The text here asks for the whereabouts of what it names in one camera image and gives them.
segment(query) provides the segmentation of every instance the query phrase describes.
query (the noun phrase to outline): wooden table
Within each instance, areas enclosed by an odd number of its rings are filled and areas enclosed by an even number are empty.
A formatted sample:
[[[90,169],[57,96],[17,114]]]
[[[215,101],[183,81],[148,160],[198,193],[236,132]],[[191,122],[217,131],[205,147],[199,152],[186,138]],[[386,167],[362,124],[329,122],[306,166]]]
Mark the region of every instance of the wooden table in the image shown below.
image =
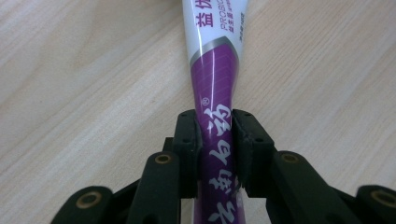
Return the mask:
[[[330,185],[396,189],[396,2],[251,0],[246,31],[233,107]],[[0,223],[135,181],[193,107],[181,1],[1,1]]]

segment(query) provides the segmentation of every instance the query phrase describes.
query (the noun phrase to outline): purple toothpaste tube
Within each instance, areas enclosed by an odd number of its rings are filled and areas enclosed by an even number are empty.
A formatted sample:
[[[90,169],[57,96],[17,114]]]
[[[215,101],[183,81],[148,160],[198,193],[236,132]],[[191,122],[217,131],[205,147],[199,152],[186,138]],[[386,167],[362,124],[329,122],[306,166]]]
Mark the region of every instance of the purple toothpaste tube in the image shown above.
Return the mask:
[[[248,0],[183,0],[196,117],[203,137],[195,224],[245,223],[231,127],[247,4]]]

